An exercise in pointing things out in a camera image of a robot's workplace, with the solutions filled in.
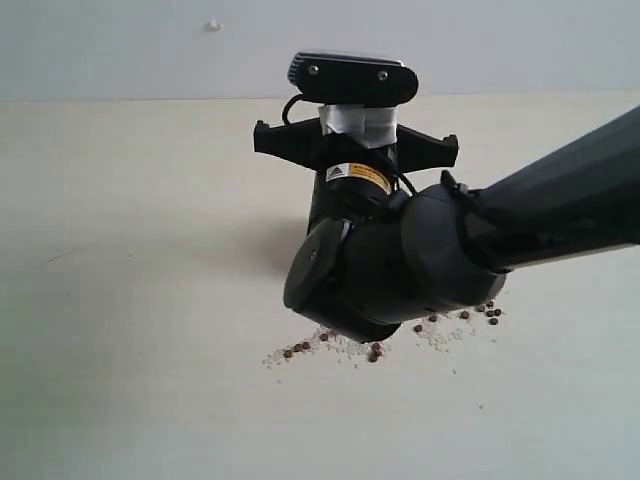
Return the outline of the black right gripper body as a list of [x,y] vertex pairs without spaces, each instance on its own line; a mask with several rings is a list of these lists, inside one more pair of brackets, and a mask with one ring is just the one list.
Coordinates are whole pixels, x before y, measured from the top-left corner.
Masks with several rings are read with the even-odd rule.
[[307,229],[326,218],[367,223],[390,217],[407,197],[408,173],[455,165],[455,135],[437,139],[396,127],[396,142],[368,149],[346,134],[326,133],[318,118],[272,127],[259,120],[254,151],[315,173]]

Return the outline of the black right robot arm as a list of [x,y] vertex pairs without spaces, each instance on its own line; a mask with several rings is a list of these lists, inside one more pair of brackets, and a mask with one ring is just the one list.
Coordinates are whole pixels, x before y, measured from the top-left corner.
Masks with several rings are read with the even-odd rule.
[[253,141],[316,174],[284,304],[361,343],[490,300],[515,269],[639,242],[637,110],[483,189],[451,175],[454,136],[399,127],[367,150],[317,118]]

